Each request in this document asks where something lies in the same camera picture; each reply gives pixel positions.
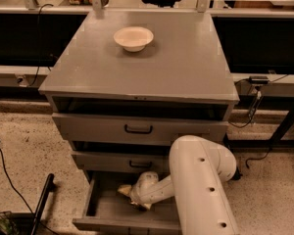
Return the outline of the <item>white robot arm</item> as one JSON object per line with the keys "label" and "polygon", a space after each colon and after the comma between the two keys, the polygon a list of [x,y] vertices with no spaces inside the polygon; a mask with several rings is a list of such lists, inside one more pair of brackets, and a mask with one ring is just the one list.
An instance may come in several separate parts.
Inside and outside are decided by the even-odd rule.
{"label": "white robot arm", "polygon": [[164,179],[146,171],[118,191],[146,210],[175,198],[183,235],[239,235],[222,187],[236,171],[236,159],[227,148],[202,137],[181,136],[171,144],[169,169]]}

